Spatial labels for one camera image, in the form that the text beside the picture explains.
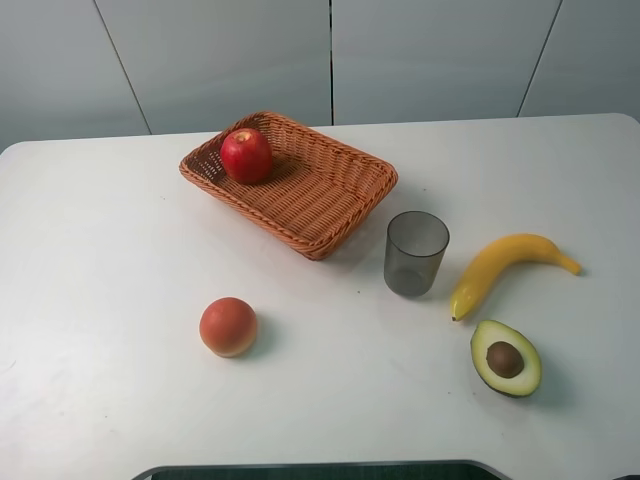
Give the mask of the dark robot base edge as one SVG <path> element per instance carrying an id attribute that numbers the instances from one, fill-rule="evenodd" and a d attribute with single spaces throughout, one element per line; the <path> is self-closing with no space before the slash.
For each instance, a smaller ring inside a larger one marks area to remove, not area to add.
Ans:
<path id="1" fill-rule="evenodd" d="M 135 479 L 338 480 L 338 479 L 507 479 L 491 467 L 468 461 L 369 462 L 297 465 L 157 467 Z"/>

